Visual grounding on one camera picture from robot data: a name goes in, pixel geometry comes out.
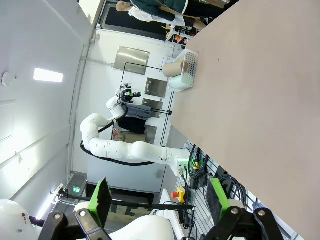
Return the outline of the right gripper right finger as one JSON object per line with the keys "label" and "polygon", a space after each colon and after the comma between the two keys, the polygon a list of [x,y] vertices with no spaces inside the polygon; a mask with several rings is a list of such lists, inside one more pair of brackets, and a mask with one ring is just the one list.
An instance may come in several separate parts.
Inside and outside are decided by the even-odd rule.
{"label": "right gripper right finger", "polygon": [[231,205],[218,178],[210,178],[206,200],[214,226],[203,237],[205,240],[282,240],[283,235],[272,211],[257,208],[252,213]]}

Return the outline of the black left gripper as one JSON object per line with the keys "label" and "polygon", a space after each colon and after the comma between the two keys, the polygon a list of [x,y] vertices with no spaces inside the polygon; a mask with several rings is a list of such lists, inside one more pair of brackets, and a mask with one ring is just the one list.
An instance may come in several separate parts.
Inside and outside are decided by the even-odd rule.
{"label": "black left gripper", "polygon": [[133,98],[139,98],[139,97],[142,96],[142,93],[141,92],[133,92],[133,93],[131,93],[131,92],[128,92],[127,89],[125,89],[120,93],[119,98],[120,98],[120,100],[122,102],[128,102],[128,96],[129,97],[133,97]]}

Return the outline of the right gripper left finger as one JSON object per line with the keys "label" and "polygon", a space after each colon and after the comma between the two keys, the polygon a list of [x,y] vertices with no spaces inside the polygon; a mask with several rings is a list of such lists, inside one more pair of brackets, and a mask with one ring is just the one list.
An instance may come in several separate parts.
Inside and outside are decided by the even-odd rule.
{"label": "right gripper left finger", "polygon": [[42,240],[110,240],[105,230],[112,196],[106,179],[99,181],[89,201],[66,216],[63,212],[51,212],[41,230]]}

